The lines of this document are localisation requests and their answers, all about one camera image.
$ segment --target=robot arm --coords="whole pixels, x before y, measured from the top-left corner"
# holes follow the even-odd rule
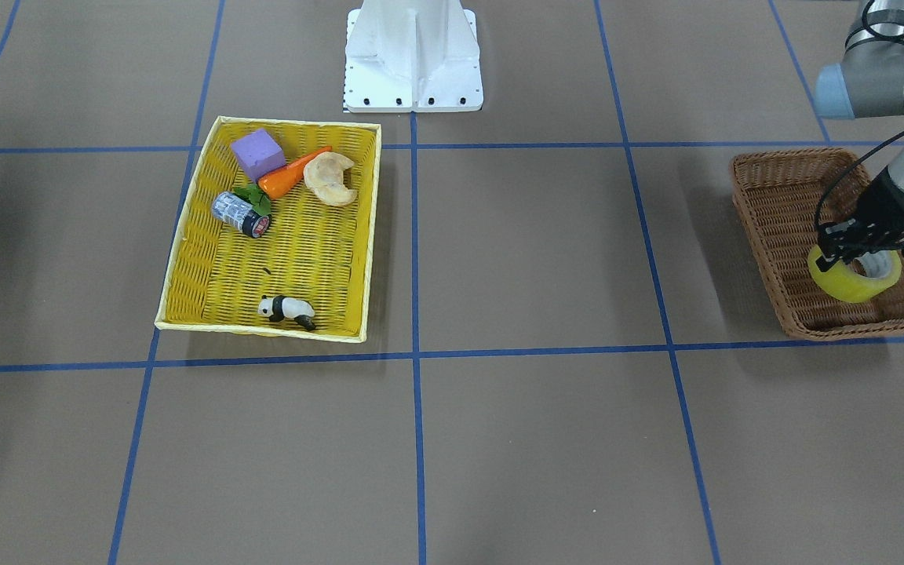
[[[818,76],[815,110],[823,118],[904,115],[904,0],[858,3],[842,62]],[[822,272],[868,253],[897,250],[904,255],[904,149],[861,194],[851,217],[833,223],[815,219],[815,229]]]

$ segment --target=purple block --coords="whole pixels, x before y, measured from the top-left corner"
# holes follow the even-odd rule
[[[258,182],[262,176],[286,165],[284,151],[265,129],[234,140],[230,146],[236,153],[236,161],[252,182]]]

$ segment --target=black cable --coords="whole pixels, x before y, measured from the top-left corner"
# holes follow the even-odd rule
[[[883,142],[879,143],[878,146],[876,146],[874,149],[867,151],[867,153],[865,153],[863,157],[854,161],[853,164],[851,164],[849,167],[844,169],[842,173],[840,173],[836,180],[833,180],[832,184],[829,185],[829,188],[827,188],[825,192],[822,193],[822,197],[819,198],[818,205],[815,207],[815,231],[821,229],[822,207],[825,205],[826,200],[829,199],[829,194],[832,194],[832,191],[836,190],[836,187],[839,186],[839,183],[843,182],[843,179],[846,178],[847,175],[856,170],[858,166],[860,166],[864,161],[867,161],[868,158],[877,153],[877,151],[881,151],[882,149],[888,147],[889,144],[893,144],[894,142],[902,138],[902,136],[904,136],[904,129],[902,129],[902,131],[899,133],[895,133],[894,136],[888,138],[887,140],[883,140]]]

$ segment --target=green leaf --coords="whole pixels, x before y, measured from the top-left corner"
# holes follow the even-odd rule
[[[264,191],[262,191],[259,187],[257,190],[261,193],[261,196],[257,197],[256,202],[251,202],[253,204],[253,211],[260,214],[261,216],[266,216],[270,214],[270,198],[266,196]]]
[[[261,190],[261,187],[255,184],[248,184],[247,186],[237,186],[232,189],[232,192],[250,203],[253,206],[253,211],[261,216],[270,214],[270,198]]]

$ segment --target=brown wicker basket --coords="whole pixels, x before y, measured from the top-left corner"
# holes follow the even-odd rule
[[[769,151],[731,160],[734,207],[742,219],[783,332],[790,337],[833,341],[904,333],[902,278],[861,304],[822,292],[807,272],[815,245],[813,218],[818,198],[857,156],[844,149]],[[869,184],[863,166],[847,175],[822,208],[822,221],[853,213]]]

